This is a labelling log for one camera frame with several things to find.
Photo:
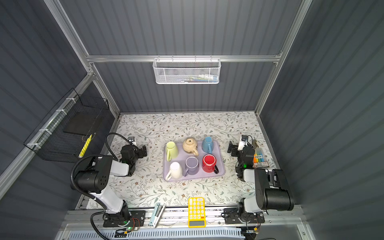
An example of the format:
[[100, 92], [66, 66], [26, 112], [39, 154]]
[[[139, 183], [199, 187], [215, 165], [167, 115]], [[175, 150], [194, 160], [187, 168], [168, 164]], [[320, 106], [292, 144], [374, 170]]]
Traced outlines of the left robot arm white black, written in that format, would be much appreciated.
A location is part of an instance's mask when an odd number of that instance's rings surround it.
[[[118, 136], [127, 142], [121, 148], [118, 159], [108, 142], [109, 136]], [[81, 157], [70, 173], [71, 188], [102, 206], [101, 214], [107, 227], [126, 227], [134, 224], [137, 218], [132, 217], [128, 204], [118, 197], [109, 186], [109, 177], [131, 177], [139, 159], [146, 157], [146, 146], [138, 147], [134, 137], [124, 137], [118, 133], [108, 133], [105, 145], [109, 155], [92, 155]]]

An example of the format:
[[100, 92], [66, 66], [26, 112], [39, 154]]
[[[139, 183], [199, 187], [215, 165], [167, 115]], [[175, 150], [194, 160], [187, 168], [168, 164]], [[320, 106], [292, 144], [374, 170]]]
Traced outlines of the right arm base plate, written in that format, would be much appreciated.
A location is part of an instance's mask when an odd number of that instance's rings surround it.
[[238, 208], [225, 208], [221, 217], [227, 225], [233, 224], [263, 224], [265, 218], [263, 212], [247, 213], [240, 212]]

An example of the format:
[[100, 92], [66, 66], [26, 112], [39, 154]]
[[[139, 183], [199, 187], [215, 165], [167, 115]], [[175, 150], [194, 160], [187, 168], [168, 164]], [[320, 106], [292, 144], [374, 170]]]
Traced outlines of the white cream mug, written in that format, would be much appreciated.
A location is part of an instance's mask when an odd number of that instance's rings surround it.
[[183, 177], [183, 169], [178, 162], [171, 163], [169, 172], [166, 175], [166, 181], [178, 180]]

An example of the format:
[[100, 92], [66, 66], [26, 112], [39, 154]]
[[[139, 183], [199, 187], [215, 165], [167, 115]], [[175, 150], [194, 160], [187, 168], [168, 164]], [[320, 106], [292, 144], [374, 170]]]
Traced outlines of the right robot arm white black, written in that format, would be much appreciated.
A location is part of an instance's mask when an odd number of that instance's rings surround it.
[[255, 193], [239, 200], [237, 207], [226, 208], [221, 214], [225, 223], [256, 224], [265, 222], [268, 210], [291, 211], [295, 201], [283, 170], [269, 169], [263, 149], [247, 142], [229, 142], [228, 153], [238, 159], [239, 180], [255, 185]]

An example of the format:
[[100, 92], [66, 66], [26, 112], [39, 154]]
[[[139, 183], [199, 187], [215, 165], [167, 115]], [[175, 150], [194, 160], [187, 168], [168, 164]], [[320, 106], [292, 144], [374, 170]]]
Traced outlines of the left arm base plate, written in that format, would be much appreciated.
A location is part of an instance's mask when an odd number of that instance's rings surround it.
[[104, 214], [103, 227], [117, 228], [127, 225], [127, 227], [142, 227], [144, 225], [146, 211], [129, 211], [129, 213]]

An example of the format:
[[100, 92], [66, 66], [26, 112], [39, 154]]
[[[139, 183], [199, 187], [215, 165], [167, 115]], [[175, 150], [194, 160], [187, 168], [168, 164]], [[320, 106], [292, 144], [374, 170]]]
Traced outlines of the red mug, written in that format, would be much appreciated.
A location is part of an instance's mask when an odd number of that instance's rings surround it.
[[202, 168], [206, 173], [219, 173], [217, 167], [217, 159], [212, 154], [207, 154], [203, 157]]

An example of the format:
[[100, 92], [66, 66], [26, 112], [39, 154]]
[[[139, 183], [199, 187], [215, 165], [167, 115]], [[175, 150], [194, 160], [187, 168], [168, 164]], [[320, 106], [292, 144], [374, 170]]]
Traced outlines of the blue floral mug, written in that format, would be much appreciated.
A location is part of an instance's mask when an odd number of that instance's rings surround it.
[[214, 149], [214, 142], [212, 137], [205, 137], [202, 142], [202, 150], [207, 154], [212, 154]]

